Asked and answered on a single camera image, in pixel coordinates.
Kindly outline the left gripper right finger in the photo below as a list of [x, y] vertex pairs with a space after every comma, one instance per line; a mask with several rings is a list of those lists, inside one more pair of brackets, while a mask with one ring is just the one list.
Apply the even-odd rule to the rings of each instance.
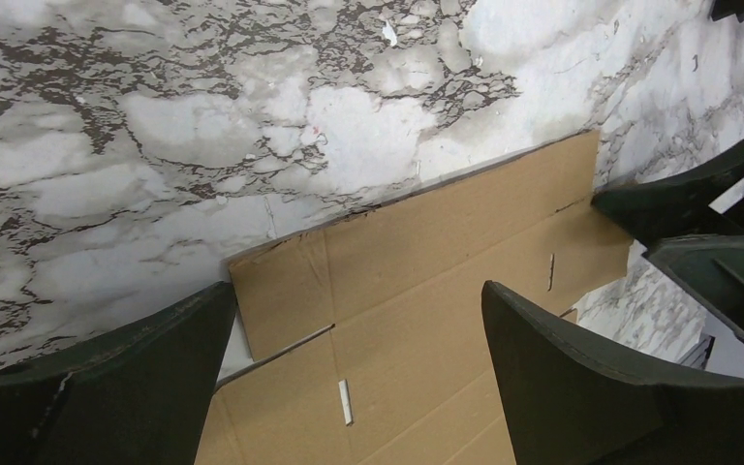
[[744, 379], [649, 356], [488, 281], [481, 313], [519, 464], [744, 464]]

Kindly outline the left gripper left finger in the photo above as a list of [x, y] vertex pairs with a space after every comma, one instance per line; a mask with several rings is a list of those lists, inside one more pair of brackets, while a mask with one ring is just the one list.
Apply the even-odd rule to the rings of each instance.
[[0, 370], [0, 464], [191, 464], [236, 298], [219, 282]]

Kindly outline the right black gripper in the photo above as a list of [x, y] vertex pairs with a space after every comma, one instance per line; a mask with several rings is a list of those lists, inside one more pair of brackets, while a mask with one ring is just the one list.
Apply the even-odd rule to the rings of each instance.
[[744, 344], [744, 197], [711, 207], [743, 177], [744, 139], [679, 174], [604, 189], [591, 205]]

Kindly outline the brown cardboard box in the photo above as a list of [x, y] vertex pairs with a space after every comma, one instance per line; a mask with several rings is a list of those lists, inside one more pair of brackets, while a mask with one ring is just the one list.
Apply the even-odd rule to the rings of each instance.
[[500, 282], [556, 315], [622, 277], [586, 132], [235, 259], [256, 365], [214, 394], [200, 464], [511, 464], [481, 318]]

